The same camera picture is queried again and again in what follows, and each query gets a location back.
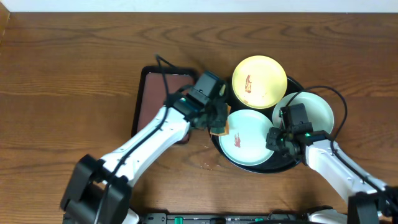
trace wood grain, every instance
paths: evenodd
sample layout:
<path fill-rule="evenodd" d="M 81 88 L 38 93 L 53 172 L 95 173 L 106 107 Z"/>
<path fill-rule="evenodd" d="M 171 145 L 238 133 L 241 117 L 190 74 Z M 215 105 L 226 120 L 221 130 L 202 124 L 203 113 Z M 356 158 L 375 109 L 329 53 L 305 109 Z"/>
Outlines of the wood grain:
<path fill-rule="evenodd" d="M 303 86 L 330 85 L 349 116 L 338 142 L 398 185 L 397 14 L 13 13 L 0 48 L 0 220 L 60 223 L 74 164 L 129 139 L 142 67 L 170 62 L 229 77 L 269 55 Z M 320 91 L 342 117 L 337 97 Z M 137 183 L 132 205 L 189 213 L 267 213 L 346 205 L 299 165 L 252 174 L 220 156 L 205 132 L 173 146 Z"/>
<path fill-rule="evenodd" d="M 4 35 L 4 31 L 6 30 L 9 16 L 10 16 L 10 12 L 0 2 L 0 46 L 1 46 L 2 37 Z"/>

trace black round tray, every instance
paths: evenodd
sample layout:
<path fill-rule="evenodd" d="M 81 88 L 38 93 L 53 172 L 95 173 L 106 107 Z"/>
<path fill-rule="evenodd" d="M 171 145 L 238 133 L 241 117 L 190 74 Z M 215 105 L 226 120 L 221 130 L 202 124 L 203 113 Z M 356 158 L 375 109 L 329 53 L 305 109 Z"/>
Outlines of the black round tray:
<path fill-rule="evenodd" d="M 303 89 L 303 87 L 296 80 L 294 80 L 292 77 L 287 77 L 287 89 L 286 89 L 285 96 L 289 95 L 291 93 L 298 92 L 302 89 Z M 267 118 L 269 118 L 272 121 L 272 112 L 273 112 L 275 106 L 272 106 L 272 107 L 266 108 L 266 109 L 250 108 L 250 107 L 246 106 L 245 104 L 243 104 L 236 97 L 232 88 L 229 88 L 228 91 L 229 91 L 229 93 L 228 93 L 229 95 L 228 95 L 227 103 L 231 107 L 230 113 L 233 113 L 234 111 L 238 111 L 238 110 L 245 110 L 245 109 L 255 110 L 255 111 L 258 111 L 258 112 L 264 114 Z M 274 152 L 273 155 L 268 160 L 263 162 L 262 164 L 255 165 L 255 166 L 244 166 L 244 165 L 235 163 L 230 158 L 228 158 L 228 156 L 225 155 L 225 153 L 221 149 L 220 142 L 218 140 L 218 136 L 212 135 L 211 141 L 216 146 L 217 150 L 227 160 L 232 162 L 234 165 L 236 165 L 244 170 L 250 171 L 250 172 L 261 173 L 261 174 L 273 174 L 273 173 L 283 172 L 285 170 L 291 169 L 301 162 L 300 160 L 294 160 L 289 156 L 284 157 L 280 153 Z"/>

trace white wall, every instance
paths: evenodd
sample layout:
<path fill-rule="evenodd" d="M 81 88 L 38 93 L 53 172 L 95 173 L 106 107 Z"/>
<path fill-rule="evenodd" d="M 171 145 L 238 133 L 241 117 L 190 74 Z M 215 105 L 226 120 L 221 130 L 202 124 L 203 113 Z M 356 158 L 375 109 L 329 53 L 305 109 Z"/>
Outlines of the white wall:
<path fill-rule="evenodd" d="M 398 12 L 398 0 L 0 0 L 11 12 Z"/>

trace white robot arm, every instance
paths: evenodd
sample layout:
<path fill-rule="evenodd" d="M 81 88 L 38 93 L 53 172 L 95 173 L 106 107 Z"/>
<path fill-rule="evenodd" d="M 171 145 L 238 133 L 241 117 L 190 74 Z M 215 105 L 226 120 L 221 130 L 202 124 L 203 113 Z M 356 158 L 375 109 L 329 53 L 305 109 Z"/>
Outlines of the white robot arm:
<path fill-rule="evenodd" d="M 384 190 L 384 187 L 387 185 L 386 183 L 374 178 L 371 174 L 362 169 L 362 167 L 357 165 L 357 163 L 350 159 L 340 149 L 337 142 L 333 144 L 338 154 L 349 163 L 351 167 L 354 167 L 362 176 L 367 177 L 380 189 Z M 363 182 L 358 175 L 334 155 L 330 148 L 330 140 L 325 139 L 317 141 L 311 146 L 307 146 L 305 148 L 305 160 L 311 169 L 318 172 L 329 182 L 346 203 L 348 203 L 348 197 L 358 192 L 365 192 L 367 194 L 376 193 L 376 189 L 371 187 L 368 183 Z"/>
<path fill-rule="evenodd" d="M 133 187 L 142 173 L 171 145 L 183 139 L 188 133 L 190 123 L 184 119 L 184 115 L 174 108 L 162 107 L 155 118 L 133 138 L 124 143 L 115 151 L 104 155 L 101 159 L 105 161 L 104 167 L 113 171 L 122 156 L 125 155 L 137 142 L 147 136 L 159 125 L 165 110 L 169 110 L 165 123 L 147 141 L 141 144 L 126 160 L 126 163 L 118 170 L 116 176 L 125 176 L 128 183 Z M 139 216 L 129 208 L 123 224 L 136 224 Z"/>
<path fill-rule="evenodd" d="M 142 173 L 190 126 L 224 130 L 228 117 L 225 81 L 206 71 L 188 94 L 169 95 L 156 117 L 133 138 L 100 160 L 90 155 L 75 166 L 61 208 L 78 223 L 136 224 L 129 209 L 132 187 Z M 96 183 L 103 182 L 103 190 Z"/>

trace green connector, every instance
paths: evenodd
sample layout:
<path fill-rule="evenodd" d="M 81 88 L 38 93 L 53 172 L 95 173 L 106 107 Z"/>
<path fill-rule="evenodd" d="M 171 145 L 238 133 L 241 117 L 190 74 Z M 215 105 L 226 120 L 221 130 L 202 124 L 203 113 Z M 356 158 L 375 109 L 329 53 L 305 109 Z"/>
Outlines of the green connector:
<path fill-rule="evenodd" d="M 182 217 L 175 217 L 174 218 L 174 224 L 182 224 L 182 221 L 183 219 L 182 219 Z"/>

